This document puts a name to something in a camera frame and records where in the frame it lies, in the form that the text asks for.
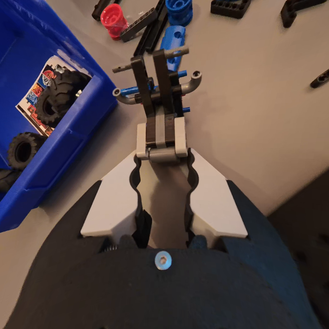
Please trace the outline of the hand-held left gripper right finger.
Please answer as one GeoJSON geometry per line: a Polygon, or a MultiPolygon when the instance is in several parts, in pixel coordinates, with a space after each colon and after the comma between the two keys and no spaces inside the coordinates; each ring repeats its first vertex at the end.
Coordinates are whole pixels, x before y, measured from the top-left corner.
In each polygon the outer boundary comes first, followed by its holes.
{"type": "Polygon", "coordinates": [[[223,174],[194,149],[187,152],[187,193],[184,227],[190,245],[195,236],[215,245],[221,237],[246,238],[247,229],[223,174]]]}

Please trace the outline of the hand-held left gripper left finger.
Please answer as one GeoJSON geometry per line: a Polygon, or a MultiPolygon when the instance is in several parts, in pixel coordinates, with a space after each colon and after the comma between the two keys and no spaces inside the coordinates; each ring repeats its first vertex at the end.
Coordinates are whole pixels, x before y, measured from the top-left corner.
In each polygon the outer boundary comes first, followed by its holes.
{"type": "Polygon", "coordinates": [[[80,231],[83,237],[121,238],[136,231],[138,194],[130,184],[130,175],[137,166],[135,155],[135,151],[130,153],[101,179],[80,231]]]}

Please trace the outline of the black toy chassis assembly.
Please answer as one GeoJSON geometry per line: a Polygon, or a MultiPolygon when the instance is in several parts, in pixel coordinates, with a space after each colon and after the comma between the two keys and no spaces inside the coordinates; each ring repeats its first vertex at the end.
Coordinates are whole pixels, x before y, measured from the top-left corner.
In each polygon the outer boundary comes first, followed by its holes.
{"type": "Polygon", "coordinates": [[[117,66],[113,73],[133,70],[137,91],[125,95],[123,89],[113,90],[117,101],[126,105],[141,104],[146,123],[137,127],[136,156],[150,162],[179,162],[186,158],[187,140],[182,97],[195,91],[202,80],[202,73],[195,71],[187,83],[180,84],[178,72],[170,72],[167,60],[189,53],[187,46],[153,53],[158,86],[148,76],[143,56],[135,56],[127,65],[117,66]]]}

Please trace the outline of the grey desk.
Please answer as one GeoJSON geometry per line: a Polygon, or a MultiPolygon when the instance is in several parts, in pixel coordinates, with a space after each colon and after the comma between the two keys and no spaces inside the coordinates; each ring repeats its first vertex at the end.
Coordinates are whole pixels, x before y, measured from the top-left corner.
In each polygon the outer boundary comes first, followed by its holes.
{"type": "MultiPolygon", "coordinates": [[[[328,1],[300,11],[288,29],[285,1],[252,1],[241,20],[193,1],[181,68],[200,70],[184,97],[187,142],[266,216],[328,168],[328,1]]],[[[119,105],[22,224],[1,233],[1,328],[40,246],[64,214],[136,146],[142,106],[119,105]]]]}

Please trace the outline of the blue tagged plastic bin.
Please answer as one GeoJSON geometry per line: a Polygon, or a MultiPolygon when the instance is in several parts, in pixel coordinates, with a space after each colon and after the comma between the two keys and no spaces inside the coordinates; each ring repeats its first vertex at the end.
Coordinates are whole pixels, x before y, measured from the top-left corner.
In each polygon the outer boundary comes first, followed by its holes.
{"type": "Polygon", "coordinates": [[[115,85],[46,1],[1,1],[1,168],[19,133],[36,131],[19,101],[46,61],[58,55],[92,79],[35,158],[6,193],[1,192],[0,230],[17,228],[74,162],[103,119],[116,107],[115,85]]]}

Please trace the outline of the black rubber tire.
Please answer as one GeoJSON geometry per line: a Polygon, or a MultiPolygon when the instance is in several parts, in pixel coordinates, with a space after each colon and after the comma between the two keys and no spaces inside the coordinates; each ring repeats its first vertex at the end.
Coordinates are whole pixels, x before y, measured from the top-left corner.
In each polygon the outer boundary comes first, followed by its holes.
{"type": "Polygon", "coordinates": [[[38,133],[19,133],[9,144],[7,151],[9,167],[13,170],[23,171],[46,140],[47,137],[38,133]]]}
{"type": "Polygon", "coordinates": [[[55,128],[78,98],[77,93],[83,91],[90,80],[90,76],[79,71],[57,72],[35,105],[37,118],[42,124],[55,128]]]}
{"type": "Polygon", "coordinates": [[[6,193],[16,182],[16,180],[21,175],[22,171],[19,170],[7,170],[0,169],[0,192],[6,193]]]}

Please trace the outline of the black rubber tyres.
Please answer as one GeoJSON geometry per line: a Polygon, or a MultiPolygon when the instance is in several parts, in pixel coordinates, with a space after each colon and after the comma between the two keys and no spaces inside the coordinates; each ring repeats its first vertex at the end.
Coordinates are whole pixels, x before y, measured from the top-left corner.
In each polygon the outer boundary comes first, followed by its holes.
{"type": "MultiPolygon", "coordinates": [[[[34,82],[32,87],[28,90],[27,94],[16,105],[16,109],[18,109],[27,118],[27,120],[31,122],[31,124],[36,128],[38,133],[46,137],[50,136],[55,128],[51,128],[41,123],[41,121],[37,118],[37,115],[35,113],[36,110],[35,105],[41,93],[48,86],[50,86],[51,79],[54,79],[56,77],[57,72],[61,73],[64,69],[69,69],[70,71],[76,71],[71,66],[66,64],[63,60],[61,60],[58,56],[50,57],[46,61],[46,64],[44,68],[41,70],[37,80],[34,82]]],[[[80,96],[81,92],[82,91],[79,91],[77,93],[77,97],[80,96]]]]}

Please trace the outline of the black small L beam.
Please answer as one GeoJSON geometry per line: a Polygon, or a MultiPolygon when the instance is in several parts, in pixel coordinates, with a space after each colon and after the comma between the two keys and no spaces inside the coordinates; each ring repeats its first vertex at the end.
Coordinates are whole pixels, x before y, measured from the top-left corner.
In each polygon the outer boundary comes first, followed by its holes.
{"type": "Polygon", "coordinates": [[[315,80],[313,80],[310,83],[310,88],[318,88],[320,86],[322,86],[323,84],[327,83],[329,81],[329,69],[326,70],[325,72],[323,72],[321,75],[319,75],[318,77],[315,78],[315,80]]]}

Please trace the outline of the blue flat panel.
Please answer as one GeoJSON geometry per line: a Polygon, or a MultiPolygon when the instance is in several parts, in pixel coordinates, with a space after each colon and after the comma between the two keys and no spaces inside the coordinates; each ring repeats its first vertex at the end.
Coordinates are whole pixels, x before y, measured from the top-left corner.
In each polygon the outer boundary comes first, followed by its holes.
{"type": "MultiPolygon", "coordinates": [[[[183,26],[169,26],[165,30],[160,49],[171,50],[181,47],[185,44],[186,29],[183,26]]],[[[178,71],[182,57],[167,59],[167,68],[169,71],[178,71]]]]}

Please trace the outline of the red wheel rim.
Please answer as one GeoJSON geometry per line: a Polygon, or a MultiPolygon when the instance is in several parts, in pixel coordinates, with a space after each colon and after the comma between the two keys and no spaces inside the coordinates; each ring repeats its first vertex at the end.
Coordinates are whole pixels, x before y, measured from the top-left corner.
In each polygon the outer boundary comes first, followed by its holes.
{"type": "Polygon", "coordinates": [[[113,40],[120,40],[120,34],[129,24],[123,15],[119,4],[113,3],[107,6],[100,16],[102,25],[107,29],[113,40]]]}

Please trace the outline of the black cylindrical panel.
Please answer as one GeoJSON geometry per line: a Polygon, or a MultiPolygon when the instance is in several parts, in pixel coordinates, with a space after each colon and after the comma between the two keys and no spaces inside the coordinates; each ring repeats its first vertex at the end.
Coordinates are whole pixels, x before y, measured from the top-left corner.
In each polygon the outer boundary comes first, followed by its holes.
{"type": "Polygon", "coordinates": [[[92,17],[97,22],[101,21],[101,13],[104,9],[111,4],[120,4],[121,0],[99,0],[98,3],[94,6],[92,17]]]}

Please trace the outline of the blue wheel rim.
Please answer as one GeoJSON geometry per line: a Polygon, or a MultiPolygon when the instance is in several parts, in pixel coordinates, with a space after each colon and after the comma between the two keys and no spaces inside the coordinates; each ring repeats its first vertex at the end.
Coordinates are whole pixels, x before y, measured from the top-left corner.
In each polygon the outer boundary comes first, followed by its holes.
{"type": "Polygon", "coordinates": [[[186,27],[193,18],[192,0],[166,0],[171,26],[186,27]]]}

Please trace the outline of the black large L beam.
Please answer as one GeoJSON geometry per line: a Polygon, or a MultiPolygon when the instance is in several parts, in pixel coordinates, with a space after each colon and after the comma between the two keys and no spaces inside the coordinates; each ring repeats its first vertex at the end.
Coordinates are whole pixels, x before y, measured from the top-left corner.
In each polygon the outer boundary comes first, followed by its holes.
{"type": "Polygon", "coordinates": [[[281,20],[284,28],[290,28],[297,12],[325,3],[326,0],[287,0],[281,9],[281,20]]]}

